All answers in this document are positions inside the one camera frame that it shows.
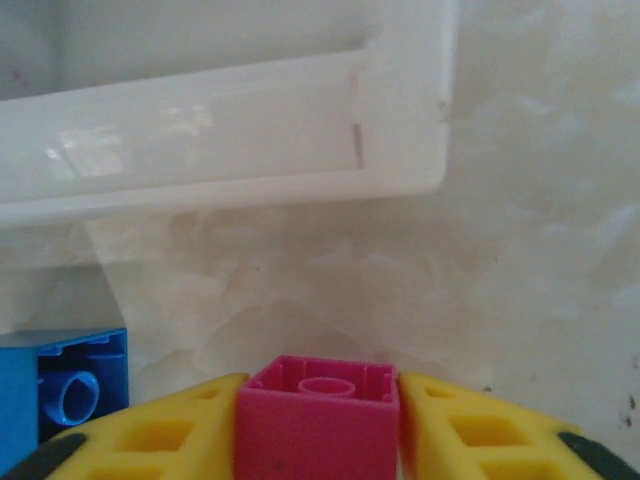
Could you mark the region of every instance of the toy block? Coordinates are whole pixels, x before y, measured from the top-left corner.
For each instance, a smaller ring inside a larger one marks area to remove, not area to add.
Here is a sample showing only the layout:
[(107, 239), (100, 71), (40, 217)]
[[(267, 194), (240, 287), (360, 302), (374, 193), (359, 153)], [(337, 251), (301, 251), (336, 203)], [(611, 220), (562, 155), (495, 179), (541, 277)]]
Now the toy block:
[(282, 356), (238, 392), (236, 480), (395, 480), (392, 365)]
[(401, 373), (398, 383), (405, 478), (603, 478), (562, 440), (579, 433), (575, 426), (416, 373)]
[(0, 474), (59, 432), (128, 405), (125, 329), (0, 335)]
[(233, 480), (235, 374), (65, 431), (86, 441), (47, 480)]

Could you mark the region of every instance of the pink lego brick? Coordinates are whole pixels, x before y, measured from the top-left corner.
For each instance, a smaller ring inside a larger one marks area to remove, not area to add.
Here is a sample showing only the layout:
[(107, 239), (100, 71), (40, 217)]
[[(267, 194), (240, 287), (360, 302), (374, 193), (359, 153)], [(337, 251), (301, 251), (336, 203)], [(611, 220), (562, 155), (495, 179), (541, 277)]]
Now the pink lego brick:
[(236, 480), (395, 480), (392, 365), (283, 356), (242, 386)]

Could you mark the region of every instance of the white plastic bin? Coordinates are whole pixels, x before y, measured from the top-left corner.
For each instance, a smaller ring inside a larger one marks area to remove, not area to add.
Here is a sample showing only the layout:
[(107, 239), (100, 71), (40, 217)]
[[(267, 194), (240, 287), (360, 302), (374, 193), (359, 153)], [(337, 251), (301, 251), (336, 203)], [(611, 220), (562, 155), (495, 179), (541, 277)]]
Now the white plastic bin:
[(4, 0), (0, 224), (430, 191), (455, 0)]

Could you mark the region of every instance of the rectangular hole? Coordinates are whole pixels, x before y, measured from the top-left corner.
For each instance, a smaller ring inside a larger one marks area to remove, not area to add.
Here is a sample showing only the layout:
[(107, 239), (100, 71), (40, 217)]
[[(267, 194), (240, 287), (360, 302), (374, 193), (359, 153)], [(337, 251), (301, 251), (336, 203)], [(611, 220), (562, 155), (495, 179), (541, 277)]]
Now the rectangular hole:
[(427, 392), (427, 395), (429, 395), (432, 398), (455, 398), (455, 395), (447, 392), (446, 390), (442, 390), (440, 388), (426, 387), (425, 391)]
[(487, 480), (568, 480), (553, 464), (528, 460), (485, 463)]
[(468, 447), (527, 445), (526, 437), (507, 419), (493, 416), (451, 418), (451, 425)]
[(86, 480), (159, 480), (162, 470), (148, 467), (103, 467), (92, 471)]
[(136, 425), (118, 444), (120, 452), (175, 452), (195, 424), (186, 420), (150, 421)]
[(351, 128), (354, 153), (358, 159), (358, 166), (362, 168), (362, 125), (354, 123)]
[(193, 396), (194, 400), (213, 400), (218, 396), (220, 391), (217, 388), (212, 388), (210, 390), (204, 390), (202, 392), (198, 392)]

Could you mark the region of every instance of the plastic toy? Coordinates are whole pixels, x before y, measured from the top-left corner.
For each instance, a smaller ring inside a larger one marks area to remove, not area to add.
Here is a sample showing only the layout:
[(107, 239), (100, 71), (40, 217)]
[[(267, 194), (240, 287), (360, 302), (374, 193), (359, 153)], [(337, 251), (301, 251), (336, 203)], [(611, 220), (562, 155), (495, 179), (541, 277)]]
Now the plastic toy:
[(280, 357), (238, 392), (236, 480), (394, 480), (392, 365)]
[(409, 478), (640, 480), (625, 476), (630, 467), (618, 468), (624, 462), (603, 451), (596, 455), (609, 470), (589, 468), (589, 458), (567, 448), (567, 439), (582, 438), (578, 427), (424, 375), (402, 373), (398, 383)]
[(236, 392), (248, 378), (222, 377), (65, 432), (86, 441), (42, 478), (232, 480)]
[(0, 474), (61, 431), (128, 406), (125, 329), (0, 335)]
[(376, 462), (391, 474), (396, 451), (371, 445), (397, 441), (398, 396), (405, 479), (640, 480), (575, 426), (415, 373), (401, 373), (396, 392), (393, 374), (389, 365), (281, 357), (247, 383), (222, 377), (67, 430), (0, 480), (383, 478), (367, 475)]

